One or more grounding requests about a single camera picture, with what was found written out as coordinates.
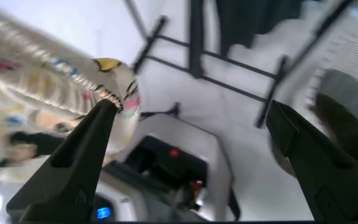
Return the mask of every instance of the blue led display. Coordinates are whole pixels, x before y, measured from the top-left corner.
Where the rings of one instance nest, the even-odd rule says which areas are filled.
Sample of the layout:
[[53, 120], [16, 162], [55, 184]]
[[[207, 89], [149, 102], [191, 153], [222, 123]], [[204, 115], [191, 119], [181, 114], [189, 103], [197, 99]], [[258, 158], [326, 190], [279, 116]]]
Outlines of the blue led display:
[[98, 219], [104, 219], [107, 217], [110, 217], [111, 212], [110, 212], [110, 208], [99, 208], [98, 209]]

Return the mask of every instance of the brown object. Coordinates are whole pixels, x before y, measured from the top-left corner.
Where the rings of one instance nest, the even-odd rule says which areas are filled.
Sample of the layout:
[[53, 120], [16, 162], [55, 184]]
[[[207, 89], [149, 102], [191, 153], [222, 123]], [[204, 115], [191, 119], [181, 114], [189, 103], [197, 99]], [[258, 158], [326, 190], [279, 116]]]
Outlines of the brown object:
[[[327, 130], [328, 137], [358, 162], [358, 119], [343, 105], [329, 96], [318, 93], [310, 110]], [[290, 161], [271, 141], [272, 154], [285, 172], [295, 176]]]

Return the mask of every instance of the blue light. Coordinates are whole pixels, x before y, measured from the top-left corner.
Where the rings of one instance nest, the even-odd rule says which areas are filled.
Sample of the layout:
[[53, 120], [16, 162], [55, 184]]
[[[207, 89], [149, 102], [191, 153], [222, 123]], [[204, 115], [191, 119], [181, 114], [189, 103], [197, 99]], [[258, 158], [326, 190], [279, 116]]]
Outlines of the blue light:
[[111, 212], [110, 212], [110, 208], [99, 208], [98, 209], [98, 219], [104, 219], [107, 217], [110, 217]]

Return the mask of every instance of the black machine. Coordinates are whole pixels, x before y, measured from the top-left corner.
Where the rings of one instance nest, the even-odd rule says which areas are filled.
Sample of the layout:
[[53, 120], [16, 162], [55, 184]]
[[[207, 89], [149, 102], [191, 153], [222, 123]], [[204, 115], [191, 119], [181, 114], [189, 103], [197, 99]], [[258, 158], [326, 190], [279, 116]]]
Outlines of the black machine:
[[[18, 191], [7, 204], [7, 212], [12, 217], [21, 217], [16, 223], [92, 222], [95, 191], [114, 121], [111, 111], [114, 110], [114, 105], [108, 100], [99, 102]], [[315, 221], [358, 223], [358, 162], [337, 148], [295, 110], [279, 102], [273, 101], [270, 106], [267, 127], [274, 143], [291, 161]], [[159, 221], [204, 221], [196, 213], [180, 209], [182, 205], [175, 197], [162, 194], [166, 185], [139, 175], [140, 170], [147, 166], [144, 162], [135, 164], [142, 164], [143, 168], [134, 170], [134, 166], [129, 164], [113, 162], [108, 169], [120, 173], [122, 178], [137, 179], [141, 192], [155, 202], [154, 206], [159, 206]], [[200, 178], [202, 172], [200, 169], [199, 174], [189, 177]], [[24, 211], [12, 207], [18, 200], [25, 204]]]

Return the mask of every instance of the dark clothing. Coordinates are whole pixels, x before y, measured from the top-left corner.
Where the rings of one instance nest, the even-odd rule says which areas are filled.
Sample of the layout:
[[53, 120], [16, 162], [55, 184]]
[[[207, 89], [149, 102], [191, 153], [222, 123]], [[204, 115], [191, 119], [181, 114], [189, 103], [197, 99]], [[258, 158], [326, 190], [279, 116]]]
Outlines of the dark clothing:
[[[279, 22], [300, 16], [304, 0], [216, 0], [219, 16], [219, 54], [227, 58], [234, 44], [252, 47], [256, 34], [267, 34]], [[204, 0], [190, 1], [190, 73], [203, 74], [201, 54], [204, 50]]]

